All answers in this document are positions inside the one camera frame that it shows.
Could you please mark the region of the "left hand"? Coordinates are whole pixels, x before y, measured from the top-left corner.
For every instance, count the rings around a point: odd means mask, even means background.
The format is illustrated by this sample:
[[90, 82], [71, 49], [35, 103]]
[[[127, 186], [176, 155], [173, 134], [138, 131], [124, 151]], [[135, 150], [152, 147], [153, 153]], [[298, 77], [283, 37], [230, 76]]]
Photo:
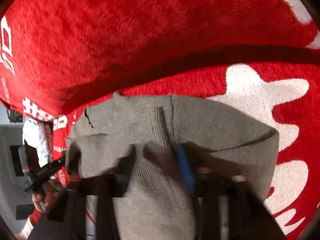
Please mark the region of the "left hand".
[[43, 185], [42, 189], [43, 192], [33, 192], [32, 201], [37, 211], [45, 213], [47, 209], [51, 208], [64, 187], [60, 182], [50, 180]]

